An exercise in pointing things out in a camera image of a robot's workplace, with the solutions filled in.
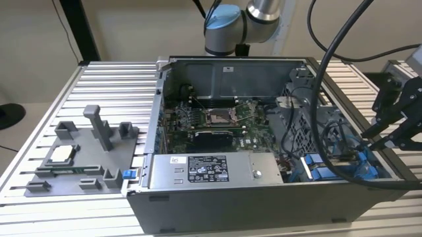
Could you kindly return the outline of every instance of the blue latch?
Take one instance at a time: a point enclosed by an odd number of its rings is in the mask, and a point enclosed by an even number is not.
[[[137,170],[124,171],[124,179],[137,179]]]

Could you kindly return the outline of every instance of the black pole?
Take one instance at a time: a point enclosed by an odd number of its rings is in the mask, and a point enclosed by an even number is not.
[[[102,59],[93,37],[82,0],[61,0],[61,5],[73,30],[83,60],[101,61]]]

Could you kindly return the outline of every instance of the black floor stand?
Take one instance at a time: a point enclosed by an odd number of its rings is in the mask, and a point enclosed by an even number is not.
[[[13,127],[26,117],[27,111],[22,105],[0,105],[0,130]]]

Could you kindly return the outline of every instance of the white wall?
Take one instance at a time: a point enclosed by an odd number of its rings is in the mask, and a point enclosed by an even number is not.
[[[213,1],[202,2],[209,9]],[[242,8],[248,2],[225,0]],[[192,0],[83,0],[83,4],[103,60],[156,61],[161,55],[204,54],[205,20]],[[57,5],[69,27],[58,0]],[[261,44],[252,55],[270,55],[272,49],[272,43]],[[51,0],[0,1],[0,55],[6,99],[53,101],[77,63]]]
[[[249,0],[225,0],[246,8]],[[204,55],[205,20],[192,0],[85,0],[103,60],[156,61],[161,55]],[[212,0],[202,1],[205,9]],[[252,47],[270,55],[273,43]]]
[[[0,97],[18,103],[53,101],[75,67],[53,2],[2,0]]]
[[[340,28],[363,0],[318,0],[313,12],[313,28],[320,41],[329,46]],[[312,56],[321,59],[306,25],[312,0],[297,0],[297,8],[282,50],[284,56]],[[393,48],[422,42],[422,0],[376,0],[353,26],[337,53],[347,57],[372,56]],[[412,50],[367,63],[363,71],[383,69],[389,59],[407,59]]]
[[[212,0],[202,2],[209,9]],[[248,2],[225,0],[242,8]],[[317,1],[313,23],[325,44],[360,2]],[[192,0],[83,0],[83,4],[103,60],[154,61],[161,55],[202,55],[204,19]],[[309,5],[310,0],[297,0],[284,56],[322,57],[306,28]],[[421,7],[421,0],[375,1],[339,52],[361,57],[420,42]],[[272,50],[272,43],[257,44],[252,55],[270,55]],[[388,59],[405,59],[409,54],[411,51],[399,53],[359,66],[365,71],[377,71]],[[51,0],[0,1],[0,55],[2,100],[53,101],[77,62]]]

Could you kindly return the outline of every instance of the gray fixture post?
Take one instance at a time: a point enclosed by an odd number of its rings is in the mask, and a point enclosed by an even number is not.
[[[113,143],[110,141],[110,132],[105,127],[102,118],[101,118],[101,107],[98,105],[87,105],[85,110],[85,117],[91,120],[94,134],[99,139],[105,151],[113,150]]]

